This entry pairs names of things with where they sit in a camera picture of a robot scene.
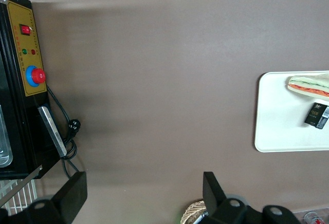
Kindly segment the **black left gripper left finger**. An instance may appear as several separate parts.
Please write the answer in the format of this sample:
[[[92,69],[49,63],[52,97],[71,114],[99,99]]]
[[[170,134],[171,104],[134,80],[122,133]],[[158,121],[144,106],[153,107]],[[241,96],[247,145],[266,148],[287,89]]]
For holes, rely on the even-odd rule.
[[[72,223],[87,200],[87,176],[76,172],[50,199],[38,200],[26,211],[27,223]]]

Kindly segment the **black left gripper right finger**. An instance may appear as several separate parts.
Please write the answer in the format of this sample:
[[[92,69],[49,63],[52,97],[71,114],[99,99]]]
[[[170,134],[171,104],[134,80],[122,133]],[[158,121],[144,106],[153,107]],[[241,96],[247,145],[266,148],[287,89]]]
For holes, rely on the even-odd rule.
[[[203,223],[260,223],[260,213],[241,196],[226,195],[213,172],[203,174],[203,201],[208,211]]]

